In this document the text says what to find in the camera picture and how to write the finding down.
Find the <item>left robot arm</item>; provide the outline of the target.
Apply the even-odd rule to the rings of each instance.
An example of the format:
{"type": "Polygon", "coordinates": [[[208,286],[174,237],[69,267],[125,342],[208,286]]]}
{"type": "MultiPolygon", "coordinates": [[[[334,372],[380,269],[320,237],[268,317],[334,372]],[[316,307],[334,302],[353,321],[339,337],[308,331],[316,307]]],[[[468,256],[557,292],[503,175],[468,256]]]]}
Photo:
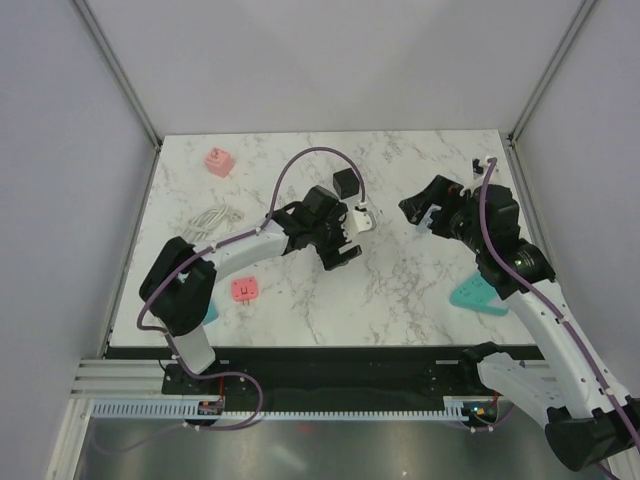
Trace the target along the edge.
{"type": "Polygon", "coordinates": [[[303,200],[270,211],[263,223],[199,250],[182,237],[169,240],[142,282],[144,306],[137,324],[151,313],[158,331],[185,367],[185,382],[208,393],[219,382],[216,356],[204,330],[215,285],[244,268],[308,246],[323,268],[334,270],[362,253],[356,237],[374,221],[364,206],[350,207],[329,190],[315,186],[303,200]]]}

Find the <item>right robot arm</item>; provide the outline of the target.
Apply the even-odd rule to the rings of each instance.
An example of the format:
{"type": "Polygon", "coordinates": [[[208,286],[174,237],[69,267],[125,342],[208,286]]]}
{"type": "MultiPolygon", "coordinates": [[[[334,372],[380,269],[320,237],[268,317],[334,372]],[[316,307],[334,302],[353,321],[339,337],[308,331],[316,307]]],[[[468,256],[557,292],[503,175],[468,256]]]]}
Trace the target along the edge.
{"type": "Polygon", "coordinates": [[[544,254],[521,237],[511,190],[489,182],[469,190],[438,175],[399,207],[410,224],[474,253],[479,273],[524,324],[554,377],[543,380],[487,342],[466,351],[460,386],[506,397],[543,429],[572,471],[638,448],[639,401],[596,354],[544,254]]]}

